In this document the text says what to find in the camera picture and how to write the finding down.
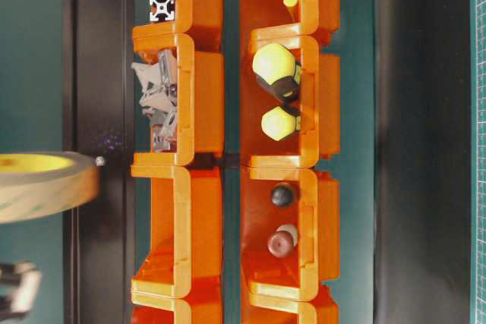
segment yellow tape core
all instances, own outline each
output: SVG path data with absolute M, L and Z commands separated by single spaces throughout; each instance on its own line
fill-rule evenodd
M 0 154 L 0 173 L 28 174 L 45 172 L 70 167 L 74 164 L 71 159 L 48 155 L 30 154 Z

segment orange plastic bin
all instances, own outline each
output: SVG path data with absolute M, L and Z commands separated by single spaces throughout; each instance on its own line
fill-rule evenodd
M 131 324 L 220 324 L 222 301 L 219 282 L 203 280 L 184 299 L 132 294 L 135 307 Z
M 241 322 L 243 324 L 338 324 L 339 308 L 331 298 L 327 286 L 320 286 L 316 298 L 306 303 L 244 292 L 241 300 Z
M 175 152 L 135 153 L 135 165 L 188 165 L 195 153 L 222 154 L 224 148 L 224 65 L 219 53 L 194 51 L 186 34 L 136 39 L 134 51 L 145 62 L 173 49 L 178 68 L 178 125 Z
M 298 202 L 272 204 L 280 181 L 298 189 Z M 298 245 L 276 258 L 267 238 L 284 224 L 297 227 Z M 339 182 L 306 168 L 242 168 L 241 267 L 252 294 L 313 300 L 322 281 L 339 277 Z
M 298 0 L 293 20 L 282 0 L 240 0 L 241 43 L 253 40 L 312 35 L 329 44 L 339 28 L 339 0 Z
M 151 179 L 150 253 L 132 279 L 134 294 L 183 298 L 193 282 L 219 282 L 222 194 L 219 169 L 132 165 Z
M 251 62 L 255 52 L 277 42 L 301 62 L 300 98 L 294 103 L 301 112 L 301 130 L 276 142 L 261 130 L 262 115 L 280 105 L 256 80 Z M 241 66 L 241 161 L 251 167 L 315 166 L 340 149 L 339 57 L 320 54 L 309 36 L 297 36 L 250 45 L 250 55 Z
M 133 39 L 188 33 L 201 51 L 218 52 L 221 44 L 222 0 L 175 0 L 175 19 L 135 27 Z

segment screw head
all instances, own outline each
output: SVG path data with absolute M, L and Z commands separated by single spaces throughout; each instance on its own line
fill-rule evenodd
M 287 231 L 276 231 L 268 238 L 268 250 L 277 258 L 287 257 L 294 250 L 292 235 Z
M 104 157 L 98 156 L 95 158 L 94 163 L 96 164 L 96 166 L 100 167 L 100 166 L 104 166 L 106 161 Z

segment dark frame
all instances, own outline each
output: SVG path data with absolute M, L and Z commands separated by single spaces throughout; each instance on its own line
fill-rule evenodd
M 63 147 L 106 159 L 96 201 L 64 214 L 65 323 L 129 323 L 134 0 L 64 0 L 63 17 Z

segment yellow ball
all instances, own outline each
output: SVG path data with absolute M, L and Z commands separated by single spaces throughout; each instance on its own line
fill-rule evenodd
M 268 137 L 279 141 L 300 130 L 300 123 L 298 110 L 289 105 L 282 105 L 264 114 L 261 129 Z
M 294 76 L 294 55 L 279 43 L 271 43 L 259 49 L 253 57 L 253 71 L 272 85 L 277 80 Z

